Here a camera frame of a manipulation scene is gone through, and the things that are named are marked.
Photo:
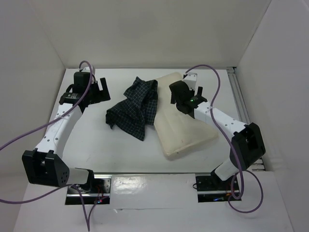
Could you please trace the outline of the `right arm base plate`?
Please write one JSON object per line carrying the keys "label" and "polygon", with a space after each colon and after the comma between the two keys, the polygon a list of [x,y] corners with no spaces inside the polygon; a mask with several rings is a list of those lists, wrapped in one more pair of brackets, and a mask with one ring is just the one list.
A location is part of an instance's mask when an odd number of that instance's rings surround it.
{"label": "right arm base plate", "polygon": [[227,202],[231,196],[231,184],[233,190],[239,193],[239,184],[237,178],[233,181],[232,177],[226,181],[214,180],[211,175],[196,175],[196,182],[192,187],[197,191],[197,200],[199,203],[208,202]]}

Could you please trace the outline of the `dark checked pillowcase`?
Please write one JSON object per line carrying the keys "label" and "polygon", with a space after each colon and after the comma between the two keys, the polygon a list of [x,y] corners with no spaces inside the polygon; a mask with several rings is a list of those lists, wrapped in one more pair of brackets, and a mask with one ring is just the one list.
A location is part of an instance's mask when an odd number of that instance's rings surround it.
{"label": "dark checked pillowcase", "polygon": [[158,104],[158,82],[144,81],[136,77],[133,84],[126,89],[123,101],[106,112],[106,124],[115,125],[122,131],[137,138],[145,139],[145,126],[153,125]]}

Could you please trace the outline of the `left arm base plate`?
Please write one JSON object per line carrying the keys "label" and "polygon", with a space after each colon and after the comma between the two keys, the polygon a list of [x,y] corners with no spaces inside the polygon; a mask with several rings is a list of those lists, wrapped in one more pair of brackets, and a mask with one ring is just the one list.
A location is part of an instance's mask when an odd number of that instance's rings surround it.
{"label": "left arm base plate", "polygon": [[94,174],[91,187],[83,188],[77,185],[76,188],[69,187],[66,194],[65,205],[82,205],[80,191],[85,205],[110,204],[112,175]]}

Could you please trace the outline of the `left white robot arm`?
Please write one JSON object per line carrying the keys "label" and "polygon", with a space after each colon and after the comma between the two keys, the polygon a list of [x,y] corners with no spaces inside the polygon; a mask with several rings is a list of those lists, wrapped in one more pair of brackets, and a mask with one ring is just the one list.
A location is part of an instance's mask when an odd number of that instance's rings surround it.
{"label": "left white robot arm", "polygon": [[62,159],[63,151],[85,109],[111,98],[105,78],[89,83],[90,73],[78,71],[73,79],[73,84],[60,98],[56,122],[47,129],[33,150],[23,153],[22,162],[31,184],[58,188],[78,185],[83,192],[89,193],[95,188],[94,172],[68,167]]}

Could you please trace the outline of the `cream pillow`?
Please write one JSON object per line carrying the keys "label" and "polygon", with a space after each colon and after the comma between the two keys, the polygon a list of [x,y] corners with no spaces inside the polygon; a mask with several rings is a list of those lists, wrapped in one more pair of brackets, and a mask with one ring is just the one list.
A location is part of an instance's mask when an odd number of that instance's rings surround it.
{"label": "cream pillow", "polygon": [[181,78],[178,72],[157,78],[158,103],[154,128],[168,160],[186,156],[218,138],[218,132],[212,126],[181,113],[170,103],[169,85]]}

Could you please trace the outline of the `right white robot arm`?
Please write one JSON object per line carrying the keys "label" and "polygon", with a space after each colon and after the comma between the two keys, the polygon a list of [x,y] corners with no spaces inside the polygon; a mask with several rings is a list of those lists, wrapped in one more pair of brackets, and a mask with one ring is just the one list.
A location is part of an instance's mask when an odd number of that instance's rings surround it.
{"label": "right white robot arm", "polygon": [[204,123],[213,123],[227,141],[232,144],[229,157],[211,172],[211,185],[215,189],[222,189],[227,185],[227,180],[238,172],[237,160],[241,169],[247,170],[260,159],[266,152],[261,131],[255,123],[245,124],[235,120],[201,96],[202,87],[197,94],[190,90],[185,81],[177,81],[169,85],[171,103],[176,108],[190,117]]}

